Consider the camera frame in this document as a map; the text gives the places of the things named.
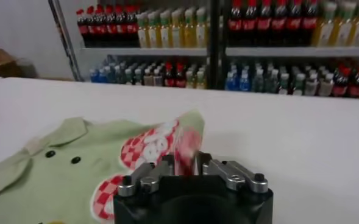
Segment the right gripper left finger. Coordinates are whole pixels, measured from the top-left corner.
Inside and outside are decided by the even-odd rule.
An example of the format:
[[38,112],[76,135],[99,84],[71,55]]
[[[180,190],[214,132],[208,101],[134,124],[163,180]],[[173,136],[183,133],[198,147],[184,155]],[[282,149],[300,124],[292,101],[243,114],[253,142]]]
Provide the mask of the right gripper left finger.
[[118,185],[118,195],[132,197],[139,189],[154,193],[159,190],[160,179],[172,175],[174,175],[174,155],[164,155],[157,164],[143,163],[130,175],[124,176]]

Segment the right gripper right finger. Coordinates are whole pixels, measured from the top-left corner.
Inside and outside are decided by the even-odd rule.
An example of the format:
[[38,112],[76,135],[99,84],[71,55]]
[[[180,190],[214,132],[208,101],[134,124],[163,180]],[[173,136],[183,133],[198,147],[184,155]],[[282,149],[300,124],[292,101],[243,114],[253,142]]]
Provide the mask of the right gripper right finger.
[[200,152],[197,159],[201,174],[219,176],[230,190],[239,191],[246,187],[256,194],[268,192],[268,180],[262,173],[253,173],[236,161],[213,159],[209,153]]

